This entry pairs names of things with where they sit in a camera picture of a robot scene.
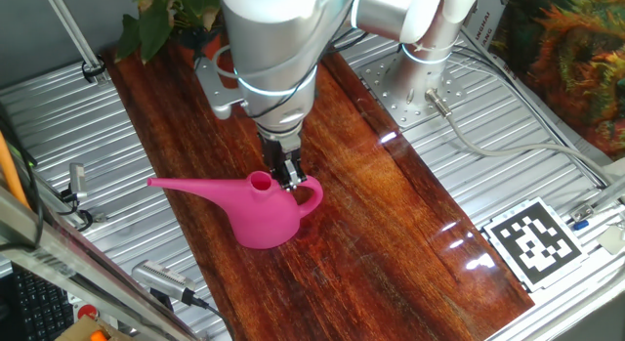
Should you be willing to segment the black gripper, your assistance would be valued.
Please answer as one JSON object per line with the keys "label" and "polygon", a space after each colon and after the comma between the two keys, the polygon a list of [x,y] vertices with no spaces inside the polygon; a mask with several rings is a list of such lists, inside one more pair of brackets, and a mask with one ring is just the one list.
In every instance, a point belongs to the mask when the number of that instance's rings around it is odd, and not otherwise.
{"label": "black gripper", "polygon": [[301,136],[299,133],[274,134],[259,132],[263,160],[271,176],[283,190],[291,191],[307,180],[301,168]]}

